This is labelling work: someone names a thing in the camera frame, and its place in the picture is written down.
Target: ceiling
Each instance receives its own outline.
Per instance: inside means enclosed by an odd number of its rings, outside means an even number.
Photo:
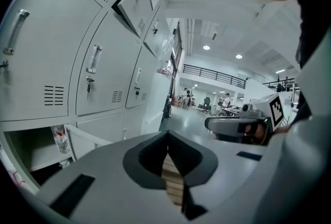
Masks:
[[[195,82],[195,81],[184,79],[184,78],[180,79],[180,85],[188,88],[190,91],[193,91],[192,88],[194,87],[194,89],[206,91],[207,93],[210,93],[210,94],[217,93],[217,95],[219,95],[219,96],[224,96],[226,93],[229,93],[230,97],[233,97],[234,93],[235,93],[234,91],[231,91],[229,89],[225,89],[225,88],[222,88],[219,86],[213,86],[213,85],[203,83],[203,82]],[[244,97],[244,94],[239,93],[238,98],[242,98],[242,97]]]
[[[224,59],[243,56],[246,65],[259,65],[266,74],[299,71],[295,52],[300,34],[300,9],[295,0],[163,0],[168,18],[184,18],[181,29],[187,54]],[[205,52],[207,44],[214,52]]]

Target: floor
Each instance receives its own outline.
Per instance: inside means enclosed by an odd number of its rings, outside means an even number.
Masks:
[[[207,139],[213,139],[215,135],[205,128],[205,119],[209,114],[201,113],[193,108],[178,108],[171,106],[170,118],[164,119],[160,125],[160,131],[174,130],[181,135],[198,135]]]

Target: shelf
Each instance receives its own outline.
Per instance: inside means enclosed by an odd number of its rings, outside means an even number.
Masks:
[[[49,127],[11,132],[10,138],[29,171],[40,170],[71,157],[71,152],[62,154],[57,149]]]

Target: railing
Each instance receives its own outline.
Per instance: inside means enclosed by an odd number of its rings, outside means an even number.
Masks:
[[[231,75],[227,75],[222,72],[210,70],[210,69],[204,69],[204,68],[199,68],[196,66],[184,64],[183,73],[188,73],[188,74],[201,76],[201,77],[205,77],[205,78],[216,80],[216,81],[221,81],[221,82],[224,82],[224,83],[227,83],[230,85],[235,85],[235,86],[243,88],[243,89],[245,89],[245,87],[246,87],[246,81],[244,81],[240,78],[237,78],[237,77],[234,77]]]
[[[263,83],[263,85],[269,87],[270,89],[274,90],[274,91],[278,91],[279,92],[289,92],[289,91],[293,91],[293,85],[294,85],[294,90],[300,90],[300,88],[298,87],[296,81],[294,78],[291,79],[285,79],[285,80],[280,80],[280,81],[274,81],[274,82],[267,82],[267,83]]]

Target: locker handle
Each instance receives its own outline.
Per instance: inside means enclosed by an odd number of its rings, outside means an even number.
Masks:
[[[26,18],[30,15],[30,13],[26,10],[21,9],[15,17],[15,21],[13,22],[9,34],[9,39],[7,46],[4,48],[4,53],[7,55],[14,55],[15,45],[17,42],[17,38],[19,36],[20,30],[25,22]]]
[[[86,71],[88,73],[95,74],[97,72],[97,66],[98,66],[99,60],[101,58],[102,50],[103,50],[102,46],[100,46],[98,44],[94,44],[93,54],[89,59],[89,67],[86,68]]]
[[[142,71],[142,69],[139,68],[139,69],[138,69],[138,72],[137,72],[137,76],[136,76],[136,81],[134,82],[135,84],[138,84],[138,82],[139,82],[139,78],[140,78],[141,71]]]

